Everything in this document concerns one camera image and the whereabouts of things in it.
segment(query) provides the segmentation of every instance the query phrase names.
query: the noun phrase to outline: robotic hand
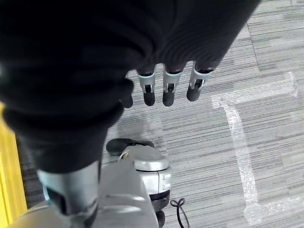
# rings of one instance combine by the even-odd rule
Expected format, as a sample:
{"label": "robotic hand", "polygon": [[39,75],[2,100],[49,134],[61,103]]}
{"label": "robotic hand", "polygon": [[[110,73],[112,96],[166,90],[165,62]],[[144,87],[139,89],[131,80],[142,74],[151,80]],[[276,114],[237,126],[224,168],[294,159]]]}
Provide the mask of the robotic hand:
{"label": "robotic hand", "polygon": [[[111,223],[106,212],[120,208],[115,203],[121,199],[118,190],[132,189],[124,181],[120,183],[125,188],[116,185],[118,171],[100,172],[100,162],[107,129],[119,119],[123,106],[132,106],[133,84],[125,75],[137,70],[145,103],[153,105],[154,66],[165,64],[163,103],[170,106],[185,63],[195,61],[187,98],[197,100],[205,81],[258,3],[0,3],[0,99],[6,105],[3,117],[31,155],[46,199],[62,218],[50,215],[54,224],[64,221],[76,228],[98,223],[119,227]],[[134,167],[132,172],[130,164],[118,165],[117,170],[134,174],[134,180],[128,176],[128,183],[138,186],[135,195],[142,198],[132,200],[138,203],[138,199],[147,199]],[[100,194],[111,191],[119,195],[109,197],[107,202],[113,207],[107,204],[104,211],[98,211]],[[154,217],[147,217],[153,224],[153,207],[143,207],[153,211]],[[29,214],[42,211],[30,210]],[[127,215],[124,210],[118,211],[122,217]],[[26,223],[25,218],[16,224],[34,227],[35,223]],[[48,225],[40,223],[38,227]]]}

